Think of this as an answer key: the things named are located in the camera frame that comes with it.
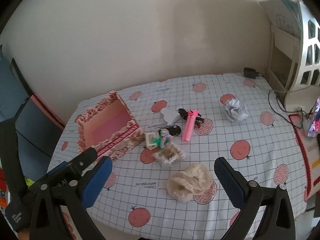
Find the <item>wall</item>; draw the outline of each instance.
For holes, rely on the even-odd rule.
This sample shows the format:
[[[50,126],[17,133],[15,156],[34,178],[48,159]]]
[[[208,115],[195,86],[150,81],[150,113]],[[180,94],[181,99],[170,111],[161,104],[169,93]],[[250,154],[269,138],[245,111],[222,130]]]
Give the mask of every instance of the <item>wall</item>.
[[[110,90],[179,76],[265,72],[260,0],[24,0],[0,36],[31,88],[67,121]]]

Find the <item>pink plastic object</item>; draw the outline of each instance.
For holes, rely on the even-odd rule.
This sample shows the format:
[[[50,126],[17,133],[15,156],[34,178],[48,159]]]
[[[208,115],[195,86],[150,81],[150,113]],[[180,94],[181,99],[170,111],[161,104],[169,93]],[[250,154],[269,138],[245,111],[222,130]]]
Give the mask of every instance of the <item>pink plastic object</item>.
[[[185,142],[190,141],[192,130],[195,126],[196,117],[198,114],[199,114],[198,110],[188,111],[187,124],[183,132],[182,141],[185,141]]]

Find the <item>table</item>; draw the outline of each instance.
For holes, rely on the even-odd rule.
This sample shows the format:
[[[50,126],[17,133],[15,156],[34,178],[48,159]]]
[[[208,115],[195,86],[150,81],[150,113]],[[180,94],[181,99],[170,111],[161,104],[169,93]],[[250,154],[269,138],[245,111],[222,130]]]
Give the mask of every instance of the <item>table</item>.
[[[194,131],[190,142],[182,142],[181,136],[175,137],[175,142],[188,156],[170,168],[161,167],[157,161],[146,164],[145,142],[135,147],[113,163],[109,188],[102,189],[94,206],[88,209],[89,215],[105,225],[147,239],[221,239],[239,210],[232,206],[214,174],[213,164],[220,156],[247,180],[255,180],[263,187],[276,187],[276,183],[285,182],[294,216],[303,213],[306,176],[302,154],[291,124],[271,110],[270,89],[262,77],[248,80],[239,73],[230,73],[175,78],[119,91],[145,132],[164,127],[161,114],[151,111],[154,102],[164,100],[167,107],[176,110],[198,109],[208,119],[207,128],[198,133],[208,134],[198,135]],[[221,102],[232,96],[244,99],[249,110],[249,117],[241,124],[231,123],[224,115]],[[49,170],[78,154],[75,118],[103,97],[105,95],[78,105],[61,135]],[[288,118],[273,93],[270,102],[278,113]],[[183,129],[186,122],[180,119],[175,124]],[[235,151],[239,146],[243,152]],[[204,164],[212,172],[211,196],[214,197],[211,201],[210,197],[196,197],[181,203],[167,195],[170,175],[191,163]],[[257,229],[263,210],[260,208],[248,237]]]

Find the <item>crumpled paper ball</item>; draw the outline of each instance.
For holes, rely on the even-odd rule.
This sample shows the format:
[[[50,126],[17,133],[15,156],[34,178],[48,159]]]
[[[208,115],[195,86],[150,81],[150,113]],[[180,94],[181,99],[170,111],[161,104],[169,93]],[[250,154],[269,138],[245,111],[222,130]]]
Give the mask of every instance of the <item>crumpled paper ball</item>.
[[[249,115],[247,105],[243,99],[234,98],[228,100],[224,104],[223,108],[230,121],[243,121],[247,119]]]
[[[173,198],[188,202],[193,199],[193,195],[201,195],[209,189],[212,179],[212,174],[206,166],[193,163],[169,178],[167,191]]]

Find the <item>metal rivet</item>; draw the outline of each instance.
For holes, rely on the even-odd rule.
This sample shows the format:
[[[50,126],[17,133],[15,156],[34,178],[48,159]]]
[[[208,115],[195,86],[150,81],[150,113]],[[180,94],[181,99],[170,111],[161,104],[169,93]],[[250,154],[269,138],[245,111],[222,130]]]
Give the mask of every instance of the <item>metal rivet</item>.
[[[47,184],[42,184],[40,187],[41,190],[46,190],[47,188],[48,188]]]
[[[256,183],[254,180],[250,180],[250,181],[249,181],[249,185],[250,185],[251,187],[256,187],[256,186],[258,185],[258,183]]]
[[[280,184],[279,188],[285,190],[287,187],[285,186],[285,184]]]
[[[71,187],[77,186],[77,184],[78,184],[78,181],[76,181],[76,180],[72,180],[72,181],[69,182],[69,185]]]

